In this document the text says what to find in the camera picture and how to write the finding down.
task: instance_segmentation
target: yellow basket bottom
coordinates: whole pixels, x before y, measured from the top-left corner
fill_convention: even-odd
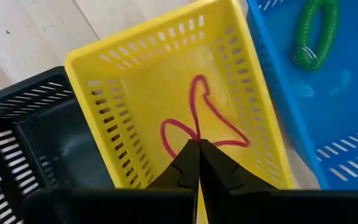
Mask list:
[[[235,112],[230,102],[224,80],[219,76],[209,45],[201,45],[181,54],[172,55],[153,63],[135,73],[123,75],[121,81],[126,91],[129,111],[135,121],[141,143],[149,153],[156,176],[171,163],[172,158],[163,148],[160,124],[168,119],[177,119],[195,131],[190,111],[190,83],[196,75],[206,76],[211,96],[209,99],[219,112],[240,131]],[[200,120],[201,137],[211,142],[242,139],[210,111],[203,101],[204,88],[198,85],[196,109]],[[167,126],[167,139],[176,153],[190,138],[187,133],[174,126]],[[237,162],[249,153],[238,146],[219,147]]]

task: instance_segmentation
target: basket ventilation hole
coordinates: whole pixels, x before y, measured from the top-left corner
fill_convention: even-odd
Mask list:
[[[12,103],[25,103],[24,101],[22,100],[6,100],[8,102],[12,102]]]
[[[151,183],[151,182],[153,181],[153,179],[154,179],[154,174],[152,174],[152,175],[150,176],[150,179],[149,179],[148,183]]]
[[[128,154],[128,152],[127,151],[124,151],[123,153],[121,153],[121,155],[119,155],[119,159],[122,159],[122,158],[124,158],[126,155]]]
[[[65,97],[68,97],[68,95],[66,94],[63,94],[63,93],[56,93],[57,96],[65,96]]]
[[[149,41],[150,41],[151,44],[156,44],[157,43],[153,36],[149,36]]]
[[[248,84],[248,83],[250,83],[250,82],[251,82],[251,79],[250,79],[250,78],[246,78],[246,79],[241,80],[241,83],[242,83],[242,84]]]
[[[122,65],[120,65],[120,64],[116,64],[116,67],[118,68],[118,69],[120,69],[120,70],[125,70],[125,68],[122,66]]]
[[[175,36],[175,31],[173,30],[172,27],[168,29],[168,32],[169,32],[169,35],[170,35],[171,37],[174,37],[174,36]]]
[[[117,126],[117,125],[114,125],[113,127],[108,128],[108,129],[107,129],[107,132],[110,133],[110,132],[114,131],[114,130],[117,129],[117,128],[118,128],[118,126]]]
[[[37,92],[37,93],[48,93],[47,91],[38,90],[38,89],[33,89],[31,91],[34,91],[34,92]]]
[[[165,34],[163,32],[159,32],[158,37],[160,38],[161,41],[165,41]]]
[[[123,53],[124,55],[129,55],[129,52],[127,49],[125,49],[124,47],[119,47],[118,50]]]
[[[89,81],[88,86],[100,86],[100,81]]]
[[[63,85],[59,84],[59,83],[54,83],[54,82],[48,82],[49,85],[54,85],[54,86],[59,86],[62,87]]]
[[[125,103],[118,103],[118,104],[117,104],[117,107],[118,107],[118,108],[122,108],[123,106],[125,106]]]
[[[179,42],[177,40],[175,40],[173,42],[173,46],[175,47],[175,49],[179,49]]]
[[[133,134],[130,135],[130,138],[133,139],[136,136],[137,136],[137,133],[133,133]]]
[[[140,64],[140,62],[136,58],[131,58],[131,60],[136,64]]]
[[[117,139],[119,139],[121,136],[119,134],[116,134],[114,137],[111,138],[111,141],[115,141]]]
[[[194,20],[190,19],[189,20],[189,30],[193,30],[194,29]]]
[[[183,45],[187,45],[187,37],[182,38],[181,42]]]
[[[123,146],[124,146],[124,143],[120,143],[115,147],[115,149],[118,150],[118,149],[122,148]]]
[[[127,118],[123,121],[123,123],[126,124],[126,123],[130,122],[131,120],[132,120],[131,118]]]
[[[105,114],[105,113],[107,113],[107,112],[110,112],[110,108],[101,109],[99,112],[100,112],[101,114]]]
[[[240,64],[244,63],[244,59],[243,58],[237,59],[234,63],[236,65],[240,65]]]
[[[263,122],[263,119],[261,117],[255,116],[254,119],[259,122]]]
[[[49,87],[49,86],[40,86],[41,88],[47,89],[47,90],[56,90],[56,88]]]
[[[184,34],[185,33],[185,25],[184,24],[179,24],[179,31],[181,34]]]
[[[11,138],[7,138],[7,139],[4,139],[4,140],[1,140],[1,141],[0,141],[0,146],[2,146],[2,145],[4,145],[4,144],[7,144],[7,143],[9,143],[9,142],[13,142],[13,141],[15,141],[15,140],[16,140],[15,137],[11,137]]]
[[[131,167],[131,169],[129,169],[129,171],[126,173],[127,177],[130,176],[131,173],[133,173],[134,171],[134,168]]]
[[[16,99],[23,99],[23,100],[32,100],[32,98],[24,97],[24,96],[15,96]]]
[[[105,56],[104,54],[101,54],[100,58],[106,62],[111,62],[111,59],[109,57]]]
[[[130,160],[130,159],[128,159],[125,163],[123,163],[122,168],[127,167],[127,166],[128,166],[128,164],[130,164],[130,163],[131,163],[131,160]]]
[[[136,141],[133,143],[133,146],[136,147],[139,143],[140,143],[140,140],[136,140]]]
[[[138,148],[138,150],[136,150],[136,154],[139,155],[142,152],[142,150],[143,150],[143,147]]]
[[[149,164],[149,162],[146,161],[146,162],[142,165],[142,169],[145,169],[148,164]]]
[[[139,50],[134,43],[130,43],[130,44],[128,44],[128,46],[131,50],[133,50],[135,52]]]
[[[114,120],[114,117],[113,117],[113,116],[110,116],[110,117],[104,119],[103,122],[106,124],[106,123],[108,123],[108,122],[110,122],[110,121],[112,121],[112,120]]]
[[[203,26],[204,26],[204,15],[200,15],[200,16],[198,17],[198,25],[199,25],[200,27],[203,27]]]
[[[124,63],[124,65],[126,65],[126,66],[128,66],[128,67],[132,67],[132,64],[129,63],[128,61],[124,61],[123,63]]]
[[[131,185],[137,180],[138,175],[136,174],[135,177],[129,182]]]
[[[129,126],[128,128],[127,128],[127,131],[130,131],[130,130],[132,130],[132,129],[134,129],[135,128],[135,126],[134,125],[131,125],[131,126]]]
[[[236,55],[236,54],[240,53],[240,51],[241,51],[241,48],[239,47],[239,48],[234,49],[231,53],[233,55]]]
[[[26,96],[40,96],[40,95],[35,94],[35,93],[23,93],[23,95],[26,95]]]
[[[237,42],[237,37],[233,37],[233,38],[229,41],[230,44],[234,44],[234,43],[236,43],[236,42]]]
[[[146,157],[146,155],[145,154],[143,154],[140,158],[139,158],[139,161],[143,161],[144,160],[144,158]]]
[[[239,74],[246,74],[246,73],[248,73],[248,70],[246,70],[246,69],[239,70]]]
[[[0,133],[0,137],[7,136],[8,134],[12,134],[13,132],[11,130],[3,131]]]
[[[139,40],[138,41],[139,45],[142,46],[143,48],[146,48],[147,47],[147,44],[144,40]]]
[[[229,35],[233,32],[233,27],[229,27],[226,29],[226,31],[224,32],[226,35]]]
[[[330,170],[333,174],[335,174],[337,177],[339,177],[341,180],[347,181],[347,178],[346,178],[345,176],[343,176],[340,172],[338,172],[336,169],[330,168],[329,170]]]
[[[55,99],[55,100],[61,100],[62,98],[57,97],[57,96],[48,96],[48,98],[50,99]]]
[[[149,168],[149,169],[146,171],[145,176],[148,176],[148,175],[150,174],[150,171],[151,171],[151,170],[152,170],[152,169]]]

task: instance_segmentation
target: blue plastic basket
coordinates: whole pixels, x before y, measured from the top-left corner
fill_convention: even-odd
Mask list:
[[[250,31],[297,153],[322,189],[358,189],[358,0],[340,2],[335,43],[317,72],[291,60],[306,1],[248,0]],[[320,30],[318,15],[312,42]]]

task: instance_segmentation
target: black basket wall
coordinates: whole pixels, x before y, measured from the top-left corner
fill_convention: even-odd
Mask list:
[[[0,223],[22,223],[44,187],[108,187],[108,175],[63,67],[0,91]]]

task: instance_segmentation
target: yellow plastic basket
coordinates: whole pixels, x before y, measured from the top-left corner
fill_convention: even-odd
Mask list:
[[[249,139],[220,147],[268,183],[293,188],[272,103],[235,0],[198,1],[77,49],[65,64],[86,120],[116,187],[144,188],[171,163],[160,124],[173,118],[194,129],[188,92],[203,74],[209,99]],[[196,94],[202,138],[241,139]],[[169,126],[178,153],[189,136]]]

